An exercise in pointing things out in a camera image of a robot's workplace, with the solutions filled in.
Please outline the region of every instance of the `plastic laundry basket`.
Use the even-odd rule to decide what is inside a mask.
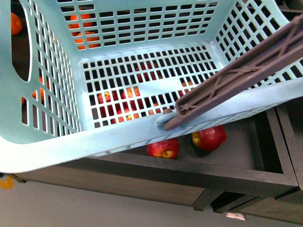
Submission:
[[[10,1],[0,9],[0,172],[144,146],[303,96],[296,62],[171,131],[161,126],[178,98],[288,23],[273,0],[20,2],[28,81],[12,66]]]

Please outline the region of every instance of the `red apple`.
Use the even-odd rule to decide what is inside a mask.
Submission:
[[[146,145],[148,156],[176,158],[179,153],[179,143],[176,138]]]
[[[131,89],[130,87],[128,87],[128,88],[126,89],[126,92],[127,92],[127,97],[129,97],[129,98],[133,98],[134,95],[135,95],[135,96],[140,96],[140,95],[141,95],[138,87],[134,87],[134,93],[132,92],[132,89]],[[121,94],[121,99],[126,99],[125,91],[122,92],[122,94]],[[134,110],[137,110],[135,101],[132,100],[132,101],[130,101],[130,103],[131,103],[131,108],[134,109]],[[123,104],[123,106],[124,106],[124,108],[128,108],[126,102]],[[143,108],[144,108],[143,102],[142,102],[141,99],[138,100],[138,106],[139,106],[140,109],[143,109]]]
[[[106,117],[106,111],[105,111],[106,106],[100,107],[100,112],[101,112],[101,117]],[[114,109],[112,105],[108,105],[107,106],[108,109],[108,114],[109,116],[113,116],[114,115]]]
[[[107,103],[109,103],[109,102],[112,101],[112,99],[110,97],[110,93],[108,91],[104,92],[104,96],[105,96],[105,101]],[[118,95],[117,95],[116,91],[112,91],[112,97],[113,97],[113,100],[115,100],[115,101],[118,100]],[[98,103],[99,104],[103,104],[104,103],[102,93],[98,95]]]
[[[128,108],[124,108],[124,112],[125,113],[128,113],[129,112],[129,109]],[[117,110],[117,114],[122,114],[122,110],[121,109],[119,109],[119,110]],[[134,119],[136,119],[136,118],[139,118],[139,114],[134,114]],[[131,120],[132,119],[132,116],[131,115],[127,115],[126,116],[126,120],[127,121],[129,121],[129,120]],[[124,118],[123,117],[118,117],[118,121],[119,122],[124,122]],[[112,124],[116,124],[117,123],[117,121],[116,121],[116,119],[112,119],[111,120],[111,123]]]
[[[153,67],[153,66],[152,66],[152,63],[151,63],[150,61],[146,62],[146,64],[147,64],[147,68],[148,68],[149,70],[151,70],[151,69],[153,69],[153,68],[158,68],[158,67],[159,67],[156,63],[153,64],[153,65],[154,65],[154,67]],[[145,67],[144,63],[141,64],[141,69],[142,69],[142,70],[146,70],[146,67]],[[159,79],[162,79],[162,78],[163,78],[163,76],[161,75],[161,73],[157,72],[157,74],[158,74]],[[143,75],[144,75],[144,78],[145,78],[146,81],[150,81],[147,72],[143,73]],[[137,74],[137,78],[138,78],[139,83],[142,83],[142,82],[143,82],[141,74]],[[152,80],[156,80],[156,79],[157,79],[154,72],[151,72],[151,79],[152,79]]]
[[[183,92],[180,90],[180,91],[178,91],[178,93],[179,93],[179,95],[180,95],[180,97],[182,97],[184,94],[183,94]]]
[[[194,145],[204,151],[214,151],[226,140],[226,133],[222,125],[193,132]]]
[[[192,85],[193,85],[193,82],[188,81],[188,85],[189,85],[189,86],[192,86]],[[183,82],[183,83],[182,83],[182,86],[183,86],[183,87],[187,87],[186,82]]]
[[[159,109],[159,108],[155,109],[155,111],[156,111],[157,114],[161,113],[161,109]],[[154,114],[153,110],[149,110],[148,111],[148,115],[153,115],[153,114]]]

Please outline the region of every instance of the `small yellow object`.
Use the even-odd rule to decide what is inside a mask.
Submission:
[[[5,181],[0,180],[0,188],[3,189],[12,189],[15,183],[13,182],[13,178],[7,177]]]

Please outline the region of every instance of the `tangerine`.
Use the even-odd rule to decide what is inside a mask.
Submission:
[[[90,14],[81,14],[81,19],[82,20],[85,20],[85,19],[91,19],[91,15]],[[78,20],[78,16],[77,15],[71,15],[71,20]],[[93,22],[86,22],[86,23],[83,23],[83,27],[91,27],[93,26]],[[79,28],[79,24],[71,24],[71,25],[68,25],[68,27],[70,29],[74,29],[74,28]]]
[[[40,80],[40,83],[41,84],[43,84],[43,79],[42,79],[42,77],[40,77],[39,78],[39,80]],[[44,90],[42,89],[42,88],[40,88],[40,94],[41,94],[41,102],[44,102]],[[37,98],[37,92],[34,92],[33,94],[32,94],[32,97],[34,98],[34,99],[36,99]]]
[[[85,34],[86,35],[92,35],[92,34],[95,34],[95,33],[85,31]],[[98,36],[87,38],[87,42],[93,42],[93,41],[99,41],[99,40],[100,40],[100,38]],[[84,43],[84,40],[83,39],[75,39],[75,43],[82,44],[82,43]],[[99,47],[99,46],[100,46],[100,44],[90,44],[89,48],[95,48],[95,47]],[[85,46],[78,46],[78,49],[79,50],[84,50]]]
[[[11,16],[10,18],[11,34],[18,35],[23,29],[22,21],[14,13],[11,13],[10,16]]]

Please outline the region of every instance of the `brown plastic bar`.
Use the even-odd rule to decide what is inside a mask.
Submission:
[[[303,57],[303,15],[176,101],[178,115],[166,122],[172,130],[223,103]]]

